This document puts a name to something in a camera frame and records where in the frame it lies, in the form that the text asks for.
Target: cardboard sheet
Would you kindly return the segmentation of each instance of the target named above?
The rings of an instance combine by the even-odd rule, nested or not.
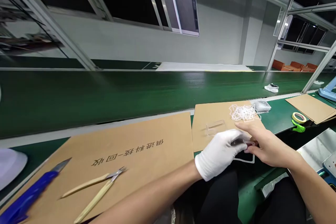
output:
[[[336,115],[336,109],[308,94],[295,96],[286,99],[286,101],[316,124],[322,123]]]
[[[212,136],[207,136],[206,124],[213,123],[219,120],[224,120],[224,126],[216,127],[219,132],[237,128],[234,121],[231,119],[229,107],[233,104],[238,106],[251,105],[250,101],[232,101],[225,103],[206,103],[197,104],[195,107],[194,120],[192,122],[192,141],[194,145],[194,152],[202,151],[211,141]],[[249,122],[256,124],[259,127],[264,127],[259,119]]]
[[[73,223],[106,181],[66,198],[70,189],[126,166],[105,196],[83,221],[113,206],[141,186],[175,170],[194,158],[190,113],[181,113],[118,128],[71,137],[0,211],[45,172],[72,157],[61,173],[28,211],[26,223]]]

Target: black pants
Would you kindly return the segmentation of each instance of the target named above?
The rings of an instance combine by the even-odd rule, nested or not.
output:
[[[238,183],[234,170],[224,171],[209,182],[199,181],[192,188],[195,224],[239,224]],[[306,223],[306,207],[294,182],[284,178],[271,195],[257,207],[253,224]]]

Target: yellow tape roll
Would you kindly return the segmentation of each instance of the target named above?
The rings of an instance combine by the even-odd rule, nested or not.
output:
[[[297,123],[305,123],[307,121],[306,117],[303,114],[300,114],[298,112],[293,113],[292,118]]]

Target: white glove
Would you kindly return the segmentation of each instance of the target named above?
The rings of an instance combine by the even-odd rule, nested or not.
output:
[[[205,181],[222,173],[239,152],[247,149],[247,144],[242,142],[231,145],[237,139],[250,140],[249,136],[238,129],[217,133],[205,149],[195,157],[196,168]]]

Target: green conveyor belt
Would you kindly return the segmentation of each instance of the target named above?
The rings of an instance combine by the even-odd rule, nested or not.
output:
[[[300,92],[297,72],[0,72],[0,138]],[[322,73],[327,84],[335,73]],[[274,83],[273,94],[264,86]]]

